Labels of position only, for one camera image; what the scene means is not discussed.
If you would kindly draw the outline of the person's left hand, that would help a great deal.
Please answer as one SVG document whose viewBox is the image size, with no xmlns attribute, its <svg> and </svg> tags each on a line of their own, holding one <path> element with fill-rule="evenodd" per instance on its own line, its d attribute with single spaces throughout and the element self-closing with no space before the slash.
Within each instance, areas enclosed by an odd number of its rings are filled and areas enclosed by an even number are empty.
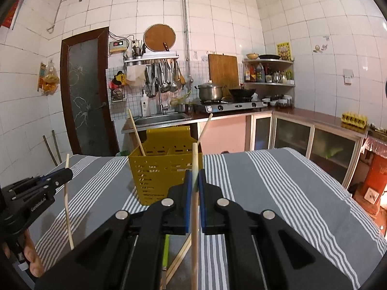
<svg viewBox="0 0 387 290">
<path fill-rule="evenodd" d="M 34 277 L 40 278 L 44 274 L 45 269 L 39 255 L 37 254 L 33 240 L 31 239 L 30 231 L 26 229 L 23 236 L 23 253 L 24 257 L 29 262 L 29 271 Z"/>
</svg>

